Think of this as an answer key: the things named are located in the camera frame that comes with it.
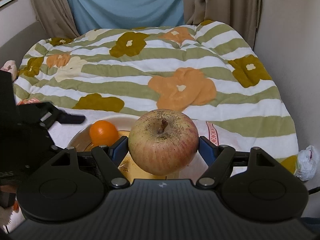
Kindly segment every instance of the striped blanket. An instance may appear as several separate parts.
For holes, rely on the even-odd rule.
[[[14,83],[17,103],[141,116],[157,108],[212,124],[220,143],[260,146],[292,173],[295,126],[264,66],[230,26],[92,30],[41,40]]]

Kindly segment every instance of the red apple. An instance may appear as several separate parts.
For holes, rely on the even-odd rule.
[[[187,166],[199,147],[199,134],[185,114],[156,109],[144,114],[129,134],[134,162],[153,175],[168,175]]]

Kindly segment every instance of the bed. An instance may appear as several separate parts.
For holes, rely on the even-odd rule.
[[[13,87],[17,104],[51,101],[73,113],[181,111],[213,143],[238,151],[259,146],[297,170],[294,122],[275,83],[244,39],[221,22],[41,40],[24,56]]]

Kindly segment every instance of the curtain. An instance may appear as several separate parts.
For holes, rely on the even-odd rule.
[[[79,33],[67,0],[31,0],[44,30],[50,37],[76,38]]]
[[[92,29],[179,26],[182,0],[68,0],[80,34]]]
[[[233,27],[253,48],[261,0],[183,0],[187,24],[214,20]]]

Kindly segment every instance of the wall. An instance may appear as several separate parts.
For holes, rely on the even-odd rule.
[[[0,46],[35,21],[30,0],[16,0],[0,8]]]
[[[300,149],[320,150],[320,0],[263,0],[255,53],[291,114]]]

